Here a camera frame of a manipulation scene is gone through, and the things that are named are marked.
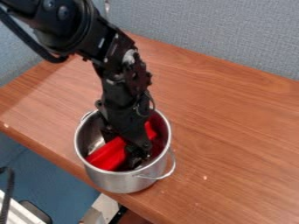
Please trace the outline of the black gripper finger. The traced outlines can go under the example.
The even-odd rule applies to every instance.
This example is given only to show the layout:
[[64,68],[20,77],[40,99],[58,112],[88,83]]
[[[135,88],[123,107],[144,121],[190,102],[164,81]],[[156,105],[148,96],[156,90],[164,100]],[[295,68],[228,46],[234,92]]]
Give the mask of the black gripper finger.
[[134,170],[152,155],[152,145],[146,143],[142,147],[128,144],[126,146],[126,168]]
[[100,128],[102,136],[107,143],[118,137],[116,130],[104,120],[99,121],[99,128]]

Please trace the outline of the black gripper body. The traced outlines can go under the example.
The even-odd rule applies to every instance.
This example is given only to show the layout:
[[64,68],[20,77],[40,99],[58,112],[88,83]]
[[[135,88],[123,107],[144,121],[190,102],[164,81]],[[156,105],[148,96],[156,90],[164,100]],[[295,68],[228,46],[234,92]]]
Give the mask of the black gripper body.
[[150,103],[155,102],[148,91],[138,97],[106,94],[95,102],[100,120],[104,120],[116,130],[118,136],[128,144],[142,147],[152,144],[146,133],[146,122],[154,113]]

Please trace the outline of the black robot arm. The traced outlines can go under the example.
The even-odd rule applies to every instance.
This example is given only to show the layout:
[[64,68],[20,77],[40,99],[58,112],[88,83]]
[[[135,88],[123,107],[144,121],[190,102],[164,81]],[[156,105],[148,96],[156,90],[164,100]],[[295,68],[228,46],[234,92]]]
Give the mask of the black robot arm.
[[0,21],[51,63],[74,54],[88,61],[102,81],[96,101],[99,127],[110,142],[126,142],[126,168],[151,157],[146,122],[154,103],[147,71],[136,42],[100,15],[91,0],[0,0]]

